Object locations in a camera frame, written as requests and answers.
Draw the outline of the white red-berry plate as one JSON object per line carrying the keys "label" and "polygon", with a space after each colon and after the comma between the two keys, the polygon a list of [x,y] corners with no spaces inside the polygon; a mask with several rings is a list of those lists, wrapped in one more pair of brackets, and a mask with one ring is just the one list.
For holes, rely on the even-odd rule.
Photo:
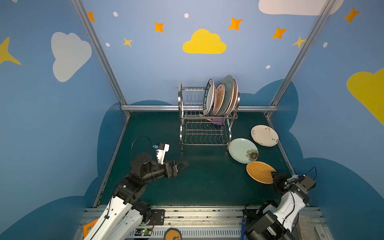
{"label": "white red-berry plate", "polygon": [[256,143],[264,147],[273,147],[279,143],[277,132],[269,126],[254,126],[251,129],[251,136]]}

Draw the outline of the dark blue speckled plate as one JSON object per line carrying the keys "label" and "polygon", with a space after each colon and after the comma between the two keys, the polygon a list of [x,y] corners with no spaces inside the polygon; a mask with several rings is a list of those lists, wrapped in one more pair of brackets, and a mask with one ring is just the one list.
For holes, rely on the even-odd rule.
{"label": "dark blue speckled plate", "polygon": [[215,101],[216,101],[216,87],[213,86],[212,87],[212,103],[211,103],[211,109],[210,109],[211,115],[213,115],[213,112],[214,112]]}

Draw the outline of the white cloud motif plate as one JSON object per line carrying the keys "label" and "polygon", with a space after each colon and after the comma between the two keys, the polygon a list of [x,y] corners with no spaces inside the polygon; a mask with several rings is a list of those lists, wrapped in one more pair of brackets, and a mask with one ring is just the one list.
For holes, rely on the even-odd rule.
{"label": "white cloud motif plate", "polygon": [[237,101],[237,95],[238,95],[238,83],[235,79],[233,79],[233,96],[231,100],[231,104],[229,105],[225,115],[229,115],[233,109],[235,108],[235,103]]}

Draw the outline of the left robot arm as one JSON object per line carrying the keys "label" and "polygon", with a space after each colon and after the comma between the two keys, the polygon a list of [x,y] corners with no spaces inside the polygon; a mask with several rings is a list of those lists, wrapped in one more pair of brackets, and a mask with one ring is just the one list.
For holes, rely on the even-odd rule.
{"label": "left robot arm", "polygon": [[149,153],[141,153],[131,162],[131,170],[115,187],[106,209],[85,237],[86,240],[124,240],[140,224],[150,219],[152,206],[140,199],[146,184],[160,178],[176,178],[188,166],[187,161],[159,164]]}

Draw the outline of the plain pale green plate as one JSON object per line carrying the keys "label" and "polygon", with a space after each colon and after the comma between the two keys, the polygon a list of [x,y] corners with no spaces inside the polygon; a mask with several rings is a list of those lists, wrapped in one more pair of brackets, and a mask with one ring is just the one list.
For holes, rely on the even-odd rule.
{"label": "plain pale green plate", "polygon": [[222,105],[217,113],[217,116],[223,116],[227,112],[229,106],[231,105],[233,94],[234,94],[234,82],[233,77],[231,75],[227,75],[222,83],[225,87],[225,94],[223,98]]}

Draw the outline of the light green flower plate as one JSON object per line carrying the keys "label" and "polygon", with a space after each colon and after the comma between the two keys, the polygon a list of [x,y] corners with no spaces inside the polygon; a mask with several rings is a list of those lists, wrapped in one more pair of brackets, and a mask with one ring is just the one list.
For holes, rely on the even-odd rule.
{"label": "light green flower plate", "polygon": [[231,157],[242,164],[255,162],[259,157],[257,146],[252,141],[243,138],[232,140],[228,150]]}

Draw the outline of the green rim lettered plate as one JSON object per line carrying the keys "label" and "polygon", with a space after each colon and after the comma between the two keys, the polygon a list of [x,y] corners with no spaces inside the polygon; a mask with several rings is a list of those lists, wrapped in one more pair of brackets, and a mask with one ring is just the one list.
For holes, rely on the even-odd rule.
{"label": "green rim lettered plate", "polygon": [[203,102],[203,114],[205,116],[210,115],[211,103],[212,103],[212,87],[214,86],[214,81],[210,79],[206,85],[204,93],[204,102]]}

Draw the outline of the orange woven plate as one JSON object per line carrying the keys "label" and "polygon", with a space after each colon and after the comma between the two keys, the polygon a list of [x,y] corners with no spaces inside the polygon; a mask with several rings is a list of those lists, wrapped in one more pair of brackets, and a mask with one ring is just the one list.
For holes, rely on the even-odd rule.
{"label": "orange woven plate", "polygon": [[262,184],[272,184],[274,181],[272,172],[275,172],[276,170],[264,162],[255,161],[247,164],[246,171],[249,176],[257,182]]}

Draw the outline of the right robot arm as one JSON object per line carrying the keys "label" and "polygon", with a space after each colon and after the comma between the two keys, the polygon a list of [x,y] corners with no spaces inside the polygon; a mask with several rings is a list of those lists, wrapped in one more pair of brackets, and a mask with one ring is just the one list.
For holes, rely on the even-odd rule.
{"label": "right robot arm", "polygon": [[242,236],[246,240],[294,240],[294,220],[309,203],[308,193],[316,186],[310,176],[271,172],[273,187],[281,201],[266,201],[256,213],[243,221]]}

